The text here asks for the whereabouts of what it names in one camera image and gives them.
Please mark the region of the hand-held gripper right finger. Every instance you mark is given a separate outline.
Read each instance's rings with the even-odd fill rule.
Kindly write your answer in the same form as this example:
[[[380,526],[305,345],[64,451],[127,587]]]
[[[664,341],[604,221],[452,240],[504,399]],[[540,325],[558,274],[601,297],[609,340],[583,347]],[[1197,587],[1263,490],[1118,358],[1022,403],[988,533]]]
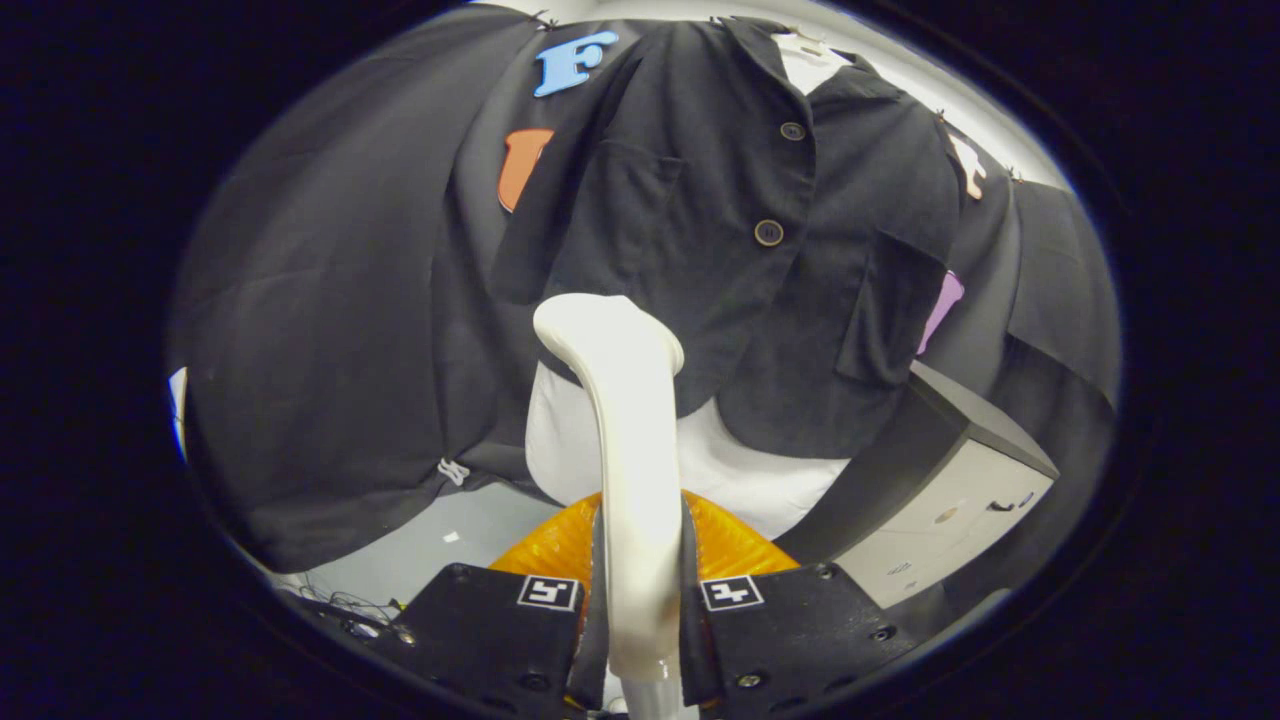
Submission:
[[[680,671],[701,714],[795,714],[850,691],[916,637],[832,562],[803,565],[682,493]]]

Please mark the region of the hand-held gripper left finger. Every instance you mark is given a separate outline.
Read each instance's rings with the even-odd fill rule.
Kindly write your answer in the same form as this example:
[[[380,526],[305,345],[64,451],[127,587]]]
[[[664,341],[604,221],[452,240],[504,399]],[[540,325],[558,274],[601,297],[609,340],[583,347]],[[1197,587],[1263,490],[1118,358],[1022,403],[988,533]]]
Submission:
[[[593,714],[605,703],[598,498],[556,509],[512,489],[454,495],[410,524],[397,559],[415,597],[376,653],[488,714]]]

